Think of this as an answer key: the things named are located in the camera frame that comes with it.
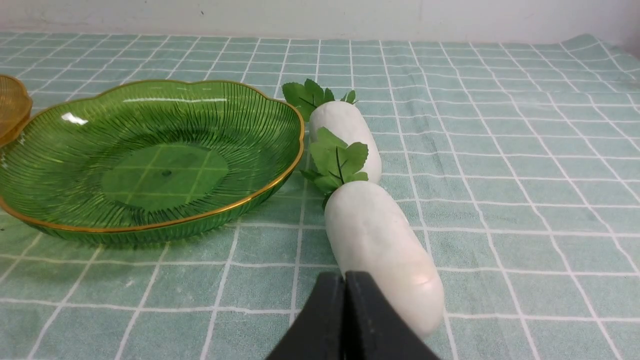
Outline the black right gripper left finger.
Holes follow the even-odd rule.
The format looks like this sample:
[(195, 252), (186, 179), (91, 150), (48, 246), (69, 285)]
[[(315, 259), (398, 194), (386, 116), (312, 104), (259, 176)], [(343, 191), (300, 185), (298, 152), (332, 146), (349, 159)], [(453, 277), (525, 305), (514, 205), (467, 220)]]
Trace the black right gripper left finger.
[(318, 274), (295, 321), (268, 360), (342, 360), (345, 281), (335, 272)]

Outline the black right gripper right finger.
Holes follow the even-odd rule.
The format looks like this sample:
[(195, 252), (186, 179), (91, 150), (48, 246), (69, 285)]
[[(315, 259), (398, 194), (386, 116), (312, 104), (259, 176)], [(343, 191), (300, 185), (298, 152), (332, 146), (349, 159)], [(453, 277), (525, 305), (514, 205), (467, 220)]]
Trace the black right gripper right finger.
[(438, 360), (364, 271), (346, 272), (346, 360)]

